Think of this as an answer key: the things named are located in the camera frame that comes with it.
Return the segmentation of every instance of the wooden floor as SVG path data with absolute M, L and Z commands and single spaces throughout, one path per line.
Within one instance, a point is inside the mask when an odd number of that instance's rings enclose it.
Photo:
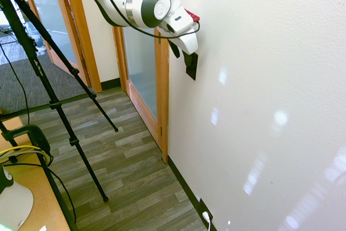
M 109 201 L 104 203 L 77 149 L 55 110 L 31 113 L 55 157 L 51 169 L 65 183 L 77 213 L 81 231 L 206 230 L 184 190 L 144 125 L 127 94 L 120 88 L 98 94 L 119 132 L 89 98 L 63 105 L 80 144 Z M 58 183 L 66 204 L 68 198 Z

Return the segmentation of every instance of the wall outlet plate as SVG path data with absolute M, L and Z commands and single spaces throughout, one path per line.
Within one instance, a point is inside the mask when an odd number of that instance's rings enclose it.
M 207 205 L 204 203 L 204 201 L 203 201 L 202 199 L 199 201 L 199 205 L 201 206 L 201 210 L 202 210 L 201 214 L 202 214 L 204 211 L 208 212 L 209 218 L 210 218 L 210 221 L 211 221 L 211 220 L 212 220 L 212 214 L 211 214 L 211 212 L 210 212 L 209 209 L 207 208 Z

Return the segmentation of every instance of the glass door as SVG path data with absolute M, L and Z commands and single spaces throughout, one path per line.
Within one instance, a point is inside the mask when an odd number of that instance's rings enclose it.
M 90 85 L 89 79 L 85 77 L 87 75 L 86 68 L 83 67 L 81 62 L 81 49 L 79 44 L 76 43 L 78 39 L 75 37 L 71 11 L 67 10 L 68 0 L 28 0 L 28 2 L 71 65 L 79 69 L 81 79 L 85 84 Z M 68 72 L 56 53 L 46 42 L 45 45 L 51 61 Z
M 144 29 L 157 34 L 157 29 Z M 167 40 L 144 35 L 131 27 L 115 28 L 119 73 L 125 90 L 168 162 Z
M 153 29 L 145 31 L 154 34 Z M 157 121 L 154 38 L 123 28 L 129 80 Z

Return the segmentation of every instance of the white cable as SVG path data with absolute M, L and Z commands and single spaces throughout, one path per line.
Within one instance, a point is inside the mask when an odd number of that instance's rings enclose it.
M 206 222 L 209 223 L 208 231 L 210 231 L 211 221 L 210 221 L 210 217 L 209 217 L 208 212 L 206 212 L 206 211 L 203 212 L 203 213 L 202 213 L 202 216 L 203 216 L 203 218 L 206 220 Z

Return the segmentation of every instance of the black tripod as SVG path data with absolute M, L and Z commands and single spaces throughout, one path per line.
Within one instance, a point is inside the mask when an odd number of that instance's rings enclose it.
M 40 20 L 35 16 L 35 14 L 31 11 L 30 7 L 27 5 L 27 3 L 24 0 L 14 0 L 19 8 L 21 9 L 21 11 L 27 16 L 27 18 L 29 19 L 29 21 L 32 22 L 32 24 L 35 26 L 35 28 L 37 29 L 37 31 L 41 34 L 41 36 L 49 43 L 49 45 L 53 48 L 53 50 L 56 52 L 56 54 L 59 56 L 59 58 L 61 59 L 61 61 L 65 64 L 65 66 L 68 68 L 68 70 L 70 71 L 70 73 L 76 78 L 76 80 L 78 81 L 78 83 L 83 87 L 83 89 L 85 90 L 85 92 L 89 95 L 89 97 L 93 100 L 93 102 L 95 103 L 95 105 L 99 108 L 99 110 L 102 112 L 102 114 L 105 116 L 105 118 L 108 120 L 108 122 L 112 125 L 112 127 L 114 128 L 115 132 L 118 132 L 118 129 L 115 127 L 115 125 L 113 124 L 113 122 L 111 121 L 111 119 L 109 118 L 109 116 L 105 113 L 105 111 L 102 109 L 102 107 L 100 106 L 100 104 L 96 101 L 96 94 L 92 93 L 88 87 L 83 83 L 83 81 L 81 80 L 81 78 L 78 76 L 79 71 L 77 69 L 75 69 L 74 67 L 71 66 L 71 64 L 69 63 L 69 61 L 66 59 L 66 57 L 63 55 L 63 53 L 60 51 L 60 49 L 58 48 L 58 46 L 55 44 L 55 42 L 52 40 L 51 36 L 49 35 L 49 33 L 47 32 L 47 30 L 44 28 L 44 26 L 42 25 L 42 23 L 40 22 Z M 42 67 L 41 64 L 37 58 L 36 55 L 36 48 L 35 48 L 35 42 L 32 38 L 30 38 L 26 32 L 25 29 L 21 23 L 21 21 L 19 20 L 19 17 L 17 15 L 16 10 L 14 9 L 11 0 L 0 0 L 0 7 L 3 10 L 6 18 L 9 21 L 10 26 L 12 27 L 13 32 L 15 33 L 19 43 L 23 46 L 23 49 L 28 57 L 28 60 L 30 61 L 36 75 L 40 78 L 40 80 L 43 83 L 44 88 L 46 89 L 49 97 L 50 97 L 50 108 L 51 109 L 56 109 L 64 126 L 66 127 L 67 132 L 70 135 L 70 145 L 71 146 L 75 146 L 81 156 L 81 158 L 83 159 L 92 179 L 94 180 L 100 194 L 102 195 L 103 201 L 107 201 L 108 198 L 105 195 L 94 171 L 92 170 L 88 159 L 85 157 L 85 154 L 79 144 L 79 140 L 76 137 L 73 129 L 71 128 L 71 125 L 61 107 L 61 102 L 59 101 L 59 99 L 57 98 L 57 96 L 55 95 L 52 86 L 50 85 Z M 9 141 L 12 146 L 17 146 L 15 140 L 13 139 L 13 135 L 10 134 L 11 131 L 8 131 L 6 129 L 6 127 L 4 126 L 4 124 L 0 121 L 0 130 L 3 132 L 3 136 L 5 137 L 5 139 L 7 141 Z

